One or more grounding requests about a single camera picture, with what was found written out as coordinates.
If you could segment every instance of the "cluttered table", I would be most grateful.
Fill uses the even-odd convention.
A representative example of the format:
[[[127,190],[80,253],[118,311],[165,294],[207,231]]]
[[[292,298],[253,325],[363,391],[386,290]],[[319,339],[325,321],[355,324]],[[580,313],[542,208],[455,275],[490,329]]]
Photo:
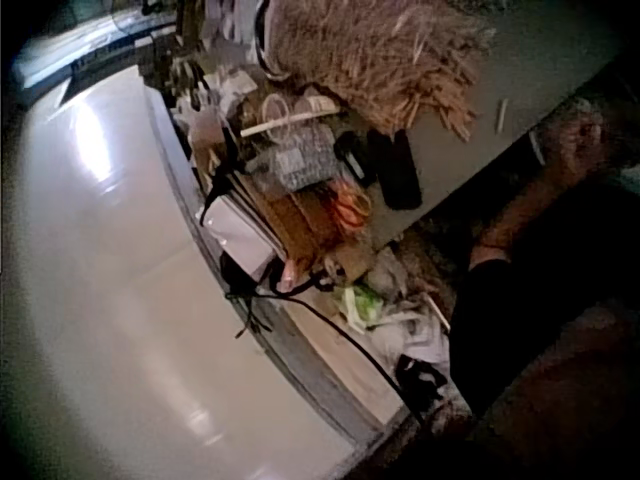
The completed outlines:
[[[174,121],[210,200],[202,219],[221,241],[243,239],[226,249],[251,257],[254,280],[277,255],[290,288],[332,264],[333,281],[354,281],[621,47],[602,16],[570,0],[484,16],[441,0],[367,5],[259,9],[260,68],[174,59]]]
[[[479,112],[463,143],[424,113],[408,131],[422,205],[394,211],[372,185],[372,235],[380,248],[486,167],[619,53],[607,22],[578,2],[521,2],[491,19],[491,55],[482,66],[471,103]],[[504,130],[496,134],[500,102],[508,100]]]

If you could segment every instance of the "glossy floor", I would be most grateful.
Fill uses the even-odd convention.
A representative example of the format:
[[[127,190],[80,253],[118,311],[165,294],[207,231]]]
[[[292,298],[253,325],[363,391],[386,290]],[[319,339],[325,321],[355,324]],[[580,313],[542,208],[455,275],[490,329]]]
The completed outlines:
[[[305,479],[352,450],[195,246],[131,68],[28,113],[3,185],[7,415],[65,476]]]

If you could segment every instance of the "person's hand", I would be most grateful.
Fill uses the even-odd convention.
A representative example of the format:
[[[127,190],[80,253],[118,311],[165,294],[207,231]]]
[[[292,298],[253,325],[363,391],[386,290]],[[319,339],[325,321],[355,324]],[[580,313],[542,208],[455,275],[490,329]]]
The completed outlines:
[[[561,187],[571,187],[607,166],[603,117],[587,103],[552,122],[545,135],[549,169]]]

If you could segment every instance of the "power cord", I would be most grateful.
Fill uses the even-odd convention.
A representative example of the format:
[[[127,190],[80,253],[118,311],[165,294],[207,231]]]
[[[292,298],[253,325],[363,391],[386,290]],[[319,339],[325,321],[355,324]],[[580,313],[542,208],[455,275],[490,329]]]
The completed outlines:
[[[347,332],[345,332],[342,328],[340,328],[338,325],[336,325],[334,322],[332,322],[331,320],[329,320],[329,318],[325,317],[323,314],[321,314],[318,310],[316,310],[315,308],[313,308],[311,305],[309,305],[306,302],[303,302],[302,300],[298,300],[297,298],[291,298],[291,297],[285,297],[285,296],[281,296],[281,295],[269,295],[269,294],[260,294],[260,293],[247,293],[247,294],[232,294],[232,293],[227,293],[225,295],[225,298],[227,300],[236,300],[236,299],[243,299],[246,300],[247,302],[252,302],[252,300],[254,298],[266,298],[266,299],[271,299],[271,300],[283,300],[286,302],[291,302],[291,303],[296,303],[298,305],[301,305],[303,307],[305,307],[307,310],[309,310],[311,313],[313,313],[316,317],[318,317],[320,320],[322,320],[324,323],[326,323],[327,325],[329,325],[333,330],[335,330],[341,337],[343,337],[344,339],[346,339],[351,345],[353,345],[356,350],[358,350],[373,366],[374,368],[378,371],[378,373],[382,376],[382,378],[384,378],[386,380],[386,382],[389,384],[389,386],[398,394],[398,396],[400,397],[400,399],[404,402],[404,404],[406,405],[406,407],[409,409],[409,411],[411,412],[411,414],[415,417],[415,419],[417,420],[417,422],[420,424],[421,427],[424,426],[424,419],[422,418],[422,415],[420,414],[419,411],[417,411],[416,409],[414,409],[411,406],[411,400],[407,398],[407,396],[404,394],[404,392],[402,391],[402,389],[398,386],[398,384],[389,376],[389,374],[386,372],[386,370],[382,367],[382,365],[380,365],[378,363],[378,361],[373,358],[373,356],[367,352],[367,350],[360,345],[358,342],[356,342],[353,337],[351,335],[349,335]]]

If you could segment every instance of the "grey table surface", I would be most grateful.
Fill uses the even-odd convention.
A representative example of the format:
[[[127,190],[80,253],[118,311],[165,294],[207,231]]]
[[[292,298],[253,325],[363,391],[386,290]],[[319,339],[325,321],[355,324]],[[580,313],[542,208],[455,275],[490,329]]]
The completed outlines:
[[[469,143],[445,130],[425,112],[409,130],[422,206],[389,209],[378,183],[369,188],[374,204],[372,236],[381,248],[433,209],[534,127],[621,51],[622,41],[596,12],[570,0],[521,2],[495,14],[491,55],[479,69],[471,104],[480,113]],[[509,99],[504,130],[496,134],[498,106]]]

